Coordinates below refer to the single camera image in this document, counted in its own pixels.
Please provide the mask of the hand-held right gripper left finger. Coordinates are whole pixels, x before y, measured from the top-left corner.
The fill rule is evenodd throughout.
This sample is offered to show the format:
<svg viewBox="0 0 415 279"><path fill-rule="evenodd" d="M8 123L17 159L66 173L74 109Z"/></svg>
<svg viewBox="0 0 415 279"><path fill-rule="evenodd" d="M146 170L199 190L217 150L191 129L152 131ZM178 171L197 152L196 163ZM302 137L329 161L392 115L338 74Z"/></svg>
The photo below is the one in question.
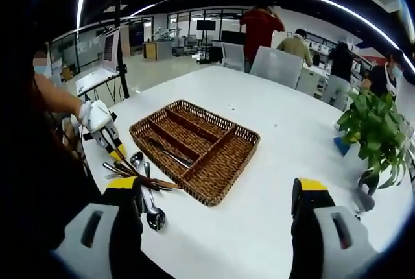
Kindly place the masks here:
<svg viewBox="0 0 415 279"><path fill-rule="evenodd" d="M103 199L66 225L63 241L53 250L73 278L121 278L134 267L143 231L140 179L112 180Z"/></svg>

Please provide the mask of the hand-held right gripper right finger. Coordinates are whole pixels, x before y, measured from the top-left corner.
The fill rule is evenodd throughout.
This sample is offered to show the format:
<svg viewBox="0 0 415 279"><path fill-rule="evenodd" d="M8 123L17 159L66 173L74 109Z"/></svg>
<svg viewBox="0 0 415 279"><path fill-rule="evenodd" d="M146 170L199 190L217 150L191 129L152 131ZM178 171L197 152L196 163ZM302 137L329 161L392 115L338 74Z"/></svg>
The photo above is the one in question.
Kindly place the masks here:
<svg viewBox="0 0 415 279"><path fill-rule="evenodd" d="M378 253L367 228L317 180L295 178L291 278L356 278Z"/></svg>

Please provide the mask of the person's left hand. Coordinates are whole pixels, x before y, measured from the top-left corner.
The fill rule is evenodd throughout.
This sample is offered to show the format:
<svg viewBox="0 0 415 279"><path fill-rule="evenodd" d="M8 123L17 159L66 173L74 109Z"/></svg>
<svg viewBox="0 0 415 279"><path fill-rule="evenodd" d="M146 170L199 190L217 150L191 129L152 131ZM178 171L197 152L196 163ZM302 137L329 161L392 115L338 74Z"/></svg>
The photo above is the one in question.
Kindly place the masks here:
<svg viewBox="0 0 415 279"><path fill-rule="evenodd" d="M87 127L89 122L89 115L91 112L92 102L90 100L84 102L78 113L78 122L83 126Z"/></svg>

